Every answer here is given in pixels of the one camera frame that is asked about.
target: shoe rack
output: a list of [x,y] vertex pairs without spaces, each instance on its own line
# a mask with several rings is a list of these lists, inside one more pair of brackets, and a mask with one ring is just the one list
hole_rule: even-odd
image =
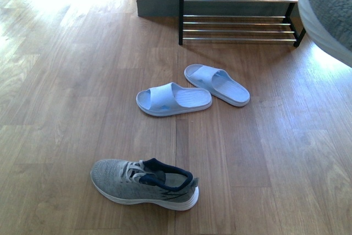
[[[298,47],[305,35],[305,29],[298,32],[291,20],[291,14],[298,0],[179,0],[179,44],[184,41],[220,42],[275,42],[293,44]],[[245,3],[255,9],[258,4],[285,6],[281,15],[217,15],[191,12],[192,6],[199,4],[216,7],[222,3]]]

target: slide sandal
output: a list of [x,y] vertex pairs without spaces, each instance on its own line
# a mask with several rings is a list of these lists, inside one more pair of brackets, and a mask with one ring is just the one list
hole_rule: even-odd
[[187,66],[184,74],[191,84],[208,90],[212,95],[233,106],[243,107],[249,102],[249,92],[225,70],[192,64]]
[[141,110],[156,117],[205,110],[212,104],[209,91],[203,88],[183,88],[176,83],[140,91],[136,101]]

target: gray sneaker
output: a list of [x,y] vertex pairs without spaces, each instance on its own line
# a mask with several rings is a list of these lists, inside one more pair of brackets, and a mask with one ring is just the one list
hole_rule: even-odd
[[187,210],[198,200],[198,178],[155,158],[139,162],[100,160],[90,175],[98,191],[119,204],[154,203]]

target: sandal strap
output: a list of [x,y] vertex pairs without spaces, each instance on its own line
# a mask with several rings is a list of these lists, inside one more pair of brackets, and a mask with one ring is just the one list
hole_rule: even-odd
[[197,71],[192,73],[190,77],[196,80],[197,83],[205,84],[207,89],[214,90],[212,79],[213,79],[213,76],[219,71],[223,71],[223,70],[203,65]]
[[166,85],[158,86],[156,88],[149,88],[150,90],[150,109],[161,110],[164,107],[169,109],[177,108],[180,105],[176,102],[173,89],[179,86],[174,82]]

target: sneaker sole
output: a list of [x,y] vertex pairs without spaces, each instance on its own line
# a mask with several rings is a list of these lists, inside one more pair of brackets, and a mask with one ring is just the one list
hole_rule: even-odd
[[171,202],[171,201],[163,201],[163,200],[156,200],[156,199],[121,199],[121,198],[115,198],[114,196],[108,195],[107,193],[102,191],[99,187],[97,187],[94,182],[93,184],[95,188],[107,199],[122,205],[153,203],[153,204],[157,204],[159,206],[165,207],[166,209],[184,211],[193,207],[197,203],[198,196],[199,196],[199,190],[198,190],[198,187],[196,187],[193,196],[186,202]]

